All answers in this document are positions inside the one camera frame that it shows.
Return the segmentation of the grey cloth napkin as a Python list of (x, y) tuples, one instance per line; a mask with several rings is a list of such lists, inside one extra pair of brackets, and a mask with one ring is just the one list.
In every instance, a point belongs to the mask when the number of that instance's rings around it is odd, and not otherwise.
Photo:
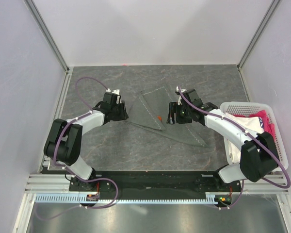
[(127, 123), (176, 142), (207, 148), (207, 143), (188, 123), (174, 125), (167, 123), (168, 105), (177, 100), (176, 95), (165, 84), (143, 90), (129, 110)]

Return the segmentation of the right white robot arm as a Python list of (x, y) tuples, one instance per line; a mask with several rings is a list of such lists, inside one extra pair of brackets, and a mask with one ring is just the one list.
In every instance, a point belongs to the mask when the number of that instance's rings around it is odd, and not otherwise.
[(240, 161), (216, 171), (213, 187), (224, 191), (231, 182), (257, 182), (278, 167), (279, 156), (273, 136), (241, 126), (211, 102), (203, 103), (195, 89), (176, 88), (177, 102), (169, 103), (168, 124), (198, 122), (231, 142), (240, 151)]

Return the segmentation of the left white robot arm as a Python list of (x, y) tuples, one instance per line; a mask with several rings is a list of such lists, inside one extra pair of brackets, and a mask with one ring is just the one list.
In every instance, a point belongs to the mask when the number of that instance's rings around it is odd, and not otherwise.
[(80, 179), (80, 186), (86, 191), (95, 189), (95, 170), (80, 156), (82, 136), (90, 130), (110, 121), (128, 119), (125, 102), (119, 90), (106, 91), (103, 100), (84, 115), (53, 121), (44, 145), (44, 155), (53, 160), (56, 166), (66, 167)]

